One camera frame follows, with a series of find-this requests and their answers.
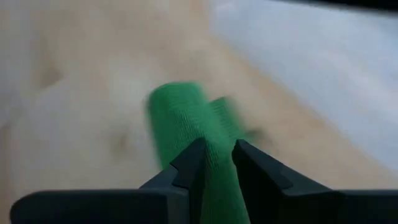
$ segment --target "green microfiber cloth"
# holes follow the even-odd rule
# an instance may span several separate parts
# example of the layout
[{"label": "green microfiber cloth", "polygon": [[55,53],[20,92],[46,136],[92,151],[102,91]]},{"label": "green microfiber cloth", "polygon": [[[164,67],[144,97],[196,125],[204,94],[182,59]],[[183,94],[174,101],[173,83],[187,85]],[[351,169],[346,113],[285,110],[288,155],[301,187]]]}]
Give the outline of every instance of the green microfiber cloth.
[{"label": "green microfiber cloth", "polygon": [[195,83],[170,83],[154,90],[148,110],[163,169],[196,138],[207,141],[201,222],[249,223],[231,158],[244,131],[231,103],[226,98],[209,103]]}]

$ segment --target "white surface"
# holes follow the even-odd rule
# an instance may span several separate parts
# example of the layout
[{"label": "white surface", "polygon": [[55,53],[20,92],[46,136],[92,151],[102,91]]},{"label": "white surface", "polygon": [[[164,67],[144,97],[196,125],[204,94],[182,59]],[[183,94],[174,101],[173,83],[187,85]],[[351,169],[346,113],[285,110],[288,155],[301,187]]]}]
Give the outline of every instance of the white surface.
[{"label": "white surface", "polygon": [[213,0],[215,29],[369,155],[398,172],[398,17]]}]

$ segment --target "light wood surface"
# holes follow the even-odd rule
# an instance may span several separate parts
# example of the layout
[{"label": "light wood surface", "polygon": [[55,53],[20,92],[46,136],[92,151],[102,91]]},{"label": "light wood surface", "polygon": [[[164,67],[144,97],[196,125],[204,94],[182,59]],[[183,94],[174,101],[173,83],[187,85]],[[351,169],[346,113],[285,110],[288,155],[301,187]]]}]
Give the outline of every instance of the light wood surface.
[{"label": "light wood surface", "polygon": [[159,171],[146,98],[184,80],[202,83],[209,98],[232,97],[246,126],[262,130],[258,147],[322,184],[398,186],[390,171],[218,40],[197,1],[25,5],[25,28],[14,20],[2,27],[6,42],[26,44],[20,54],[30,55],[26,62],[9,49],[15,69],[6,75],[20,105],[0,138],[6,210],[36,190],[143,184]]}]

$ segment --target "cloth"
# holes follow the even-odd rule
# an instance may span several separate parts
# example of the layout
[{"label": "cloth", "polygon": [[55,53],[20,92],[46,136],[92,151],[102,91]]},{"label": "cloth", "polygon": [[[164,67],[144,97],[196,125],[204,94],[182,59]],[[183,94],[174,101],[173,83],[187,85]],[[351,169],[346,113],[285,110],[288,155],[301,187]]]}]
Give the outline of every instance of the cloth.
[{"label": "cloth", "polygon": [[209,103],[195,83],[169,83],[152,92],[148,112],[163,169],[193,140],[206,139],[201,222],[249,223],[231,157],[244,129],[231,102],[220,98]]}]

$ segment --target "floor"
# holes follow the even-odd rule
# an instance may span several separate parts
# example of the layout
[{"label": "floor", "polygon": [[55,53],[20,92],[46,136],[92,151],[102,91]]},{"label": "floor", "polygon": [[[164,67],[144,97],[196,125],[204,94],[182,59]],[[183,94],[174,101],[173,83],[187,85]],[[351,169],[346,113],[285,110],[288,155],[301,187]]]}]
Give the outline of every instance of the floor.
[{"label": "floor", "polygon": [[[7,108],[2,110],[0,132],[4,220],[13,201],[36,190],[134,188],[155,175],[159,168],[145,102],[157,86],[184,80],[200,82],[209,98],[232,97],[246,126],[264,133],[257,143],[260,148],[329,187],[398,186],[393,169],[367,153],[333,116],[312,104],[315,100],[306,98],[316,95],[317,89],[301,95],[289,85],[293,68],[288,62],[294,58],[283,60],[290,47],[286,42],[271,48],[280,48],[279,57],[269,57],[269,63],[259,66],[267,57],[255,60],[258,52],[242,44],[255,35],[229,38],[230,44],[221,40],[234,35],[217,28],[222,38],[215,35],[218,24],[207,10],[211,4],[183,0],[1,4],[6,18],[0,27],[6,34],[1,40],[5,49],[0,55],[5,74],[1,78],[7,83],[0,99]],[[244,24],[236,27],[235,32]],[[328,54],[325,60],[342,63],[337,55]],[[272,66],[273,62],[281,66]],[[302,77],[303,73],[291,82],[303,90],[311,89],[303,85],[310,84],[308,80],[322,80]],[[336,92],[326,90],[319,94]],[[335,99],[344,100],[345,95]]]}]

